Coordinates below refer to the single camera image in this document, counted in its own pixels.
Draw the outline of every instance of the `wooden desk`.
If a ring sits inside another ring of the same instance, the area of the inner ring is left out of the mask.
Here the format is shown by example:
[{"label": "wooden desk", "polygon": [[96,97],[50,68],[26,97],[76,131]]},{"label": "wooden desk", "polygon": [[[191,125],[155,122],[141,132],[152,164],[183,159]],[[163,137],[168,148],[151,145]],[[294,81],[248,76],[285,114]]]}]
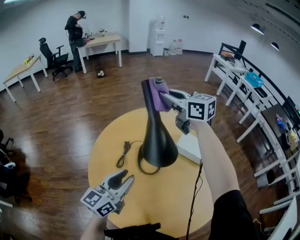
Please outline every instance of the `wooden desk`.
[{"label": "wooden desk", "polygon": [[[176,143],[182,132],[175,126],[175,116],[174,112],[161,113],[162,121]],[[143,141],[147,119],[146,109],[137,109],[120,116],[103,130],[90,155],[88,176],[91,188],[101,184],[107,175],[119,171],[116,163],[124,151],[124,141]],[[109,220],[120,228],[160,222],[160,232],[173,237],[184,236],[199,165],[178,155],[171,166],[161,168],[155,175],[145,175],[137,167],[140,145],[140,142],[131,145],[123,166],[129,171],[128,176],[135,176],[135,183],[125,197],[121,214],[112,213]],[[142,168],[149,172],[154,170],[144,160]],[[211,192],[204,171],[201,177],[203,185],[195,200],[190,233],[211,220],[213,213]]]},{"label": "wooden desk", "polygon": [[48,74],[47,74],[47,72],[46,72],[46,69],[45,69],[45,67],[44,67],[44,65],[43,65],[43,63],[42,63],[42,61],[41,61],[41,55],[38,55],[38,56],[35,56],[33,59],[31,59],[29,63],[27,63],[27,64],[21,64],[21,65],[17,66],[17,67],[10,73],[10,75],[8,75],[8,77],[7,77],[7,78],[5,79],[5,81],[3,82],[3,84],[4,84],[4,86],[5,86],[5,89],[6,89],[7,93],[9,94],[10,98],[11,98],[14,102],[15,102],[15,98],[14,98],[14,96],[11,94],[11,92],[9,91],[8,86],[7,86],[7,83],[8,83],[10,80],[12,80],[13,78],[17,77],[17,78],[18,78],[18,81],[19,81],[19,83],[20,83],[20,85],[21,85],[22,88],[23,88],[24,85],[23,85],[23,83],[21,82],[21,79],[20,79],[20,77],[19,77],[19,75],[20,75],[21,73],[23,73],[23,72],[26,72],[26,71],[30,70],[30,76],[31,76],[31,79],[32,79],[34,85],[36,86],[38,92],[41,91],[41,89],[39,88],[38,83],[37,83],[37,81],[36,81],[36,79],[35,79],[35,77],[34,77],[34,75],[33,75],[33,72],[32,72],[32,67],[33,67],[34,64],[36,64],[36,62],[37,62],[38,60],[40,61],[41,65],[42,65],[43,72],[44,72],[45,76],[48,77]]},{"label": "wooden desk", "polygon": [[94,40],[91,40],[85,46],[78,48],[83,72],[86,73],[86,68],[85,68],[85,64],[84,64],[84,60],[83,60],[83,53],[82,53],[83,49],[85,50],[86,58],[89,59],[88,49],[89,49],[89,51],[91,51],[92,47],[109,44],[109,43],[114,43],[116,55],[119,52],[119,67],[121,68],[122,67],[122,55],[121,55],[121,37],[120,37],[120,35],[113,34],[113,35],[105,35],[103,37],[95,36],[94,38],[95,38]]}]

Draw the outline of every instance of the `ceiling light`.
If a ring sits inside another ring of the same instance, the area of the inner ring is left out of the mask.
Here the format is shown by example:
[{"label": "ceiling light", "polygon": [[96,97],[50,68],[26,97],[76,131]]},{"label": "ceiling light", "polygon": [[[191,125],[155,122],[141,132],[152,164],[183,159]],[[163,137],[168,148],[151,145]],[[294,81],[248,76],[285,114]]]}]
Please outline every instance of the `ceiling light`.
[{"label": "ceiling light", "polygon": [[255,23],[255,24],[253,24],[253,25],[251,26],[251,28],[254,29],[255,31],[257,31],[257,32],[259,32],[259,33],[261,33],[261,34],[264,35],[264,33],[263,33],[263,31],[261,30],[259,24]]},{"label": "ceiling light", "polygon": [[271,43],[271,45],[279,51],[279,46],[277,43],[273,42]]}]

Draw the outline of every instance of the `white table leg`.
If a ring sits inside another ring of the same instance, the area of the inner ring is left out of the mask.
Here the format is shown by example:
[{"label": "white table leg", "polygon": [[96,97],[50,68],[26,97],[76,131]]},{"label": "white table leg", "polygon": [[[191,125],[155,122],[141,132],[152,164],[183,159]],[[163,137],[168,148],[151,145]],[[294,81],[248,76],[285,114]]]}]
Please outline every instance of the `white table leg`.
[{"label": "white table leg", "polygon": [[263,168],[262,170],[260,170],[260,171],[258,171],[258,172],[256,172],[256,173],[254,173],[254,177],[257,178],[258,176],[260,176],[260,175],[266,173],[267,171],[271,170],[271,169],[272,169],[273,167],[275,167],[276,165],[278,165],[278,164],[280,164],[281,162],[283,162],[284,159],[285,159],[285,158],[282,157],[282,158],[276,160],[274,163],[271,163],[270,165],[266,166],[266,167]]},{"label": "white table leg", "polygon": [[279,181],[285,179],[285,178],[288,177],[288,176],[292,177],[292,173],[294,173],[295,171],[296,171],[296,169],[292,169],[292,170],[290,170],[289,172],[287,172],[287,173],[281,175],[280,177],[275,178],[275,180],[272,181],[270,184],[268,184],[268,186],[271,186],[271,185],[273,185],[273,184],[275,184],[275,183],[277,183],[277,182],[279,182]]},{"label": "white table leg", "polygon": [[118,42],[118,51],[119,51],[119,67],[122,67],[122,54],[121,54],[121,41]]},{"label": "white table leg", "polygon": [[20,79],[19,75],[17,76],[17,78],[18,78],[18,81],[19,81],[19,83],[20,83],[21,87],[23,88],[23,87],[24,87],[24,85],[23,85],[23,83],[22,83],[22,81],[21,81],[21,79]]},{"label": "white table leg", "polygon": [[86,73],[86,69],[85,69],[85,64],[84,64],[83,54],[81,52],[81,48],[78,48],[78,52],[79,52],[79,57],[80,57],[81,65],[82,65],[82,68],[83,68],[83,72]]},{"label": "white table leg", "polygon": [[260,120],[261,120],[261,116],[258,116],[257,119],[251,124],[251,126],[236,140],[236,142],[239,143],[240,141],[242,141],[244,137],[251,132],[251,130],[258,124]]},{"label": "white table leg", "polygon": [[117,48],[117,44],[114,42],[114,49],[116,51],[116,55],[118,55],[118,48]]},{"label": "white table leg", "polygon": [[45,74],[45,77],[48,77],[48,74],[47,74],[47,72],[46,72],[46,69],[45,69],[43,63],[42,63],[41,58],[39,58],[39,62],[42,64],[42,68],[43,68],[43,72],[44,72],[44,74]]},{"label": "white table leg", "polygon": [[283,203],[281,205],[276,205],[274,207],[262,209],[262,210],[259,211],[259,214],[265,214],[265,213],[268,213],[268,212],[274,212],[274,211],[277,211],[279,209],[285,208],[285,207],[287,207],[289,205],[290,205],[290,202],[285,202],[285,203]]},{"label": "white table leg", "polygon": [[279,200],[275,201],[273,204],[274,204],[274,205],[277,205],[277,204],[284,203],[285,201],[291,200],[291,199],[293,199],[294,196],[298,196],[298,195],[300,195],[300,191],[294,192],[294,193],[292,193],[291,195],[288,195],[287,197],[284,197],[284,198],[282,198],[282,199],[279,199]]},{"label": "white table leg", "polygon": [[231,101],[233,100],[235,94],[236,94],[237,91],[240,89],[241,84],[242,84],[242,81],[241,81],[241,79],[240,79],[240,80],[238,81],[238,83],[236,84],[235,89],[233,89],[232,94],[230,95],[229,99],[227,100],[227,102],[226,102],[226,104],[225,104],[226,106],[229,106],[229,105],[230,105],[230,103],[231,103]]},{"label": "white table leg", "polygon": [[86,55],[86,59],[89,60],[89,49],[88,49],[88,47],[85,48],[85,55]]},{"label": "white table leg", "polygon": [[218,95],[218,96],[220,95],[221,91],[223,90],[223,88],[224,88],[224,86],[225,86],[225,83],[226,83],[226,81],[227,81],[227,78],[229,77],[229,73],[230,73],[230,71],[229,71],[229,69],[227,69],[227,70],[226,70],[225,78],[222,79],[222,83],[221,83],[219,89],[217,90],[217,95]]},{"label": "white table leg", "polygon": [[205,82],[208,81],[208,79],[210,77],[210,74],[211,74],[211,71],[212,71],[212,68],[214,67],[215,63],[216,63],[216,59],[215,59],[215,57],[213,57],[212,60],[211,60],[211,63],[210,63],[210,68],[208,69],[208,72],[207,72],[206,77],[204,79]]},{"label": "white table leg", "polygon": [[36,88],[37,88],[37,91],[38,91],[38,92],[40,92],[40,91],[41,91],[41,89],[39,88],[39,86],[38,86],[38,83],[37,83],[37,81],[36,81],[36,78],[34,77],[34,75],[33,75],[33,72],[32,72],[32,71],[30,72],[30,76],[31,76],[31,79],[32,79],[32,81],[33,81],[34,85],[35,85],[35,86],[36,86]]},{"label": "white table leg", "polygon": [[8,89],[7,85],[4,83],[4,87],[8,93],[8,95],[10,96],[11,100],[13,100],[13,102],[15,103],[15,98],[14,96],[11,94],[10,90]]},{"label": "white table leg", "polygon": [[242,117],[242,119],[239,121],[239,124],[242,124],[243,123],[243,121],[249,116],[249,114],[256,108],[256,105],[257,104],[259,104],[260,103],[260,101],[259,101],[259,99],[258,100],[256,100],[253,104],[252,104],[252,106],[248,109],[248,112],[246,112],[246,114]]},{"label": "white table leg", "polygon": [[10,207],[10,208],[13,208],[13,205],[12,205],[12,204],[7,203],[7,202],[2,201],[2,200],[0,200],[0,204],[2,204],[2,205],[4,205],[4,206],[7,206],[7,207]]},{"label": "white table leg", "polygon": [[242,100],[243,103],[246,102],[246,100],[249,97],[250,93],[251,93],[251,91],[250,91],[250,89],[248,89],[247,94],[245,95],[244,99]]}]

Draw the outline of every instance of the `black cable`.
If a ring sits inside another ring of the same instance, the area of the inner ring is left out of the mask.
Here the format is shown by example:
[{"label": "black cable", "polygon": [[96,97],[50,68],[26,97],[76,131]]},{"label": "black cable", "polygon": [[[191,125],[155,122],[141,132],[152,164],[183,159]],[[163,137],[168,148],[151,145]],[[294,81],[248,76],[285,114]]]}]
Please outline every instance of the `black cable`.
[{"label": "black cable", "polygon": [[[107,226],[106,226],[106,229],[105,229],[105,230],[109,230]],[[104,235],[104,236],[105,236],[105,235]],[[108,240],[108,239],[109,239],[109,237],[106,237],[106,236],[105,236],[105,240]]]},{"label": "black cable", "polygon": [[146,175],[154,175],[156,174],[159,170],[160,170],[160,167],[157,168],[157,170],[155,170],[154,172],[146,172],[142,169],[142,160],[144,159],[143,157],[143,154],[142,154],[142,146],[140,146],[140,149],[139,149],[139,153],[137,155],[137,165],[139,167],[139,169],[141,170],[142,173],[146,174]]},{"label": "black cable", "polygon": [[126,156],[126,154],[129,152],[131,145],[132,145],[133,143],[135,143],[135,142],[140,142],[140,143],[142,143],[142,141],[139,141],[139,140],[134,141],[134,142],[132,142],[132,143],[130,143],[130,142],[124,142],[124,152],[123,152],[122,156],[119,158],[119,160],[117,161],[117,168],[121,168],[122,166],[124,166],[124,163],[125,163],[125,156]]},{"label": "black cable", "polygon": [[[195,202],[195,198],[199,192],[199,190],[201,189],[202,187],[202,184],[203,184],[203,179],[201,178],[201,172],[202,172],[202,167],[203,167],[203,163],[202,161],[200,162],[200,167],[199,167],[199,173],[198,173],[198,176],[197,176],[197,179],[196,179],[196,183],[195,183],[195,188],[194,188],[194,195],[193,195],[193,200],[192,200],[192,204],[191,204],[191,212],[190,212],[190,215],[189,215],[189,220],[188,220],[188,225],[187,225],[187,236],[186,236],[186,240],[188,240],[188,234],[189,234],[189,228],[190,228],[190,225],[191,225],[191,221],[192,221],[192,215],[194,213],[194,202]],[[201,178],[202,180],[202,183],[197,191],[197,184],[198,184],[198,181],[199,181],[199,178]]]}]

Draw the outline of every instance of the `purple cloth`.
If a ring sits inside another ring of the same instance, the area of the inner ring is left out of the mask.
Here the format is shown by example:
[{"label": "purple cloth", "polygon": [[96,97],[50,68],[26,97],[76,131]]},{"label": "purple cloth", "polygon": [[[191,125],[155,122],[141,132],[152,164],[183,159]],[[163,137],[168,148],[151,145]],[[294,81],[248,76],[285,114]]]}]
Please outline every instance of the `purple cloth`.
[{"label": "purple cloth", "polygon": [[163,103],[163,101],[159,96],[160,92],[169,93],[169,89],[166,83],[164,82],[164,80],[162,80],[160,77],[158,78],[152,77],[149,79],[149,85],[153,97],[155,110],[158,112],[170,111],[170,108]]}]

